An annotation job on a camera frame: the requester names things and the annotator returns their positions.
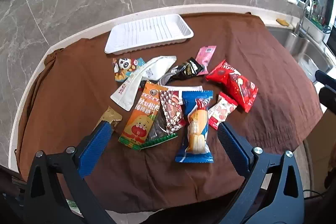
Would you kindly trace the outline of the yellow sponge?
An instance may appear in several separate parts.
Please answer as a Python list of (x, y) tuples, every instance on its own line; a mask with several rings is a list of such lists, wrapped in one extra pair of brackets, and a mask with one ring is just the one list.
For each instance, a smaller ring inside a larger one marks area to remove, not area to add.
[(277, 18), (276, 22), (278, 24), (280, 24), (281, 26), (285, 26), (285, 27), (289, 27), (290, 26), (290, 24), (285, 19)]

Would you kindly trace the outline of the white snack packet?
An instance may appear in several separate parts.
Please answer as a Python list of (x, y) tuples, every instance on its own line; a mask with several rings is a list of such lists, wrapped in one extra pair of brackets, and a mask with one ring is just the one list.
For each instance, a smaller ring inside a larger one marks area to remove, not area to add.
[(166, 86), (166, 88), (179, 98), (182, 98), (184, 91), (203, 91), (202, 86)]

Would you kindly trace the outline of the green edged seed packet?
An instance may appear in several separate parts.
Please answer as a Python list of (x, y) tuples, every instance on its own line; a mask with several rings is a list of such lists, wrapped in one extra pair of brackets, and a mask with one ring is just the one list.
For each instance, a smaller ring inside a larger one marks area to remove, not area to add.
[(178, 134), (176, 132), (171, 132), (167, 129), (165, 114), (163, 113), (163, 110), (160, 109), (155, 117), (145, 143), (140, 145), (140, 150), (165, 143), (177, 136)]

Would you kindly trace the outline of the red white hawthorn packet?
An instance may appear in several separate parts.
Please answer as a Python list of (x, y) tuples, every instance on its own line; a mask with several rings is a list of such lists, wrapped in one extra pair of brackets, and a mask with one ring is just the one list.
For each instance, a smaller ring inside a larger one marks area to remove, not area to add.
[(209, 125), (217, 130), (219, 124), (225, 122), (237, 106), (238, 103), (235, 100), (220, 92), (217, 103), (209, 109)]

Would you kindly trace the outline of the red Mylikes chocolate bag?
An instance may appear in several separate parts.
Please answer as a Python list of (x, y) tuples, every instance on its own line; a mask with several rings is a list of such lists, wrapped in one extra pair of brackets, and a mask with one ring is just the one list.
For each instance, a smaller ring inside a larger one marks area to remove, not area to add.
[(256, 99), (258, 87), (246, 77), (237, 73), (228, 75), (226, 86), (230, 96), (246, 113), (249, 113)]

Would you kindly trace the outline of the black sesame snack packet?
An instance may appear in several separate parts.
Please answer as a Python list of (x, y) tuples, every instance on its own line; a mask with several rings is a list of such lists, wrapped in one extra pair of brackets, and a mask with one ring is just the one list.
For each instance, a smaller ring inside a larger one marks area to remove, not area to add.
[(177, 65), (171, 68), (165, 73), (159, 80), (160, 85), (166, 85), (175, 80), (187, 80), (196, 77), (204, 70), (204, 67), (200, 65), (193, 57), (183, 62), (181, 65)]

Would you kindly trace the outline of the orange cartoon snack packet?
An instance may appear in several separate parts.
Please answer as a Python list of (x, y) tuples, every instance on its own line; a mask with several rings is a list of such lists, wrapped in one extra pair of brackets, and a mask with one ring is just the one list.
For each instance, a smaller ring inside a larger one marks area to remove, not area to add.
[(160, 92), (167, 91), (164, 86), (147, 81), (143, 92), (118, 141), (139, 151), (146, 142), (149, 131), (161, 106)]

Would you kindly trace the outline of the white long snack pouch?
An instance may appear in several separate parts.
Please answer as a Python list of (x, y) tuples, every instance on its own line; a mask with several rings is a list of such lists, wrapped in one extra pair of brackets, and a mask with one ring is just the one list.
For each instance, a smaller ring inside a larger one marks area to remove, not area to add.
[(141, 81), (159, 80), (177, 61), (176, 56), (158, 56), (133, 72), (129, 78), (110, 96), (111, 100), (126, 111), (130, 111)]

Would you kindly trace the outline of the chrome faucet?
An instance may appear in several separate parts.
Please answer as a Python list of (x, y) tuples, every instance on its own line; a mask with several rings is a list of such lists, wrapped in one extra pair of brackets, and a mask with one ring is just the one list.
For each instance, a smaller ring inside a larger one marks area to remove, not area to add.
[(296, 36), (299, 36), (299, 33), (301, 31), (304, 32), (303, 23), (306, 19), (311, 20), (311, 17), (313, 15), (313, 10), (314, 10), (313, 0), (306, 0), (303, 6), (303, 14), (294, 29), (294, 34)]

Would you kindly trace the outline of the panda cartoon snack packet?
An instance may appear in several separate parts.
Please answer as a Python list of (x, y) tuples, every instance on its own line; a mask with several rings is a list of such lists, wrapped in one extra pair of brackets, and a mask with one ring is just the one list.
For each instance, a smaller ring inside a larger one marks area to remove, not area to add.
[(145, 61), (142, 58), (113, 59), (114, 79), (117, 82), (124, 82), (134, 71), (143, 65), (145, 65)]

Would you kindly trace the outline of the gold foil snack packet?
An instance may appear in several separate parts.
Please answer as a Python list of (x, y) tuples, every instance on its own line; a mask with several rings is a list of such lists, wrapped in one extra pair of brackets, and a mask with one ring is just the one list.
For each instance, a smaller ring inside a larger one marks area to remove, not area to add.
[(115, 130), (118, 124), (122, 121), (122, 115), (108, 106), (107, 110), (98, 120), (96, 127), (100, 124), (101, 121), (108, 122), (111, 125), (112, 130)]

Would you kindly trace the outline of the pink wafer snack packet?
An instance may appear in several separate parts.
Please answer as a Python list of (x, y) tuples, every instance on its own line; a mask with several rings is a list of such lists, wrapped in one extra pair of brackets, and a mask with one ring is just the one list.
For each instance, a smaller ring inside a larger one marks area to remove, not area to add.
[(198, 54), (195, 58), (196, 62), (202, 66), (202, 71), (198, 73), (199, 76), (207, 75), (209, 73), (207, 67), (216, 48), (216, 46), (204, 46), (199, 49)]

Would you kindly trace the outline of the blue Tipo cake packet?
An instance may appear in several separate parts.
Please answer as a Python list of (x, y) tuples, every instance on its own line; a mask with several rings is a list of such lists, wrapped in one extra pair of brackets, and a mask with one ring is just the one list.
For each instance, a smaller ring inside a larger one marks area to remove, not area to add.
[(187, 132), (175, 156), (179, 163), (213, 163), (214, 158), (207, 144), (209, 133), (209, 104), (213, 91), (184, 91), (182, 100), (187, 118)]

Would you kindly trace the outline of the brown patterned snack packet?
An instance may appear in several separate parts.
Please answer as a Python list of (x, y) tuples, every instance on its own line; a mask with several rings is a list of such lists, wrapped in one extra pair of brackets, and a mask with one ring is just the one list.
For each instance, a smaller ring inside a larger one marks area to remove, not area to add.
[(163, 113), (165, 114), (166, 130), (172, 134), (186, 125), (177, 91), (161, 91), (159, 95)]

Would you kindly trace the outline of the steel kitchen sink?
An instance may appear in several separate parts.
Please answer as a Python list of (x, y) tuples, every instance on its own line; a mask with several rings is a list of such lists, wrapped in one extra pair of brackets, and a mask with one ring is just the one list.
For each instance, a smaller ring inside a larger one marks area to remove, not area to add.
[(290, 29), (267, 27), (278, 42), (292, 55), (298, 65), (314, 84), (315, 72), (329, 73), (334, 67), (331, 58), (321, 47), (307, 36), (295, 35)]

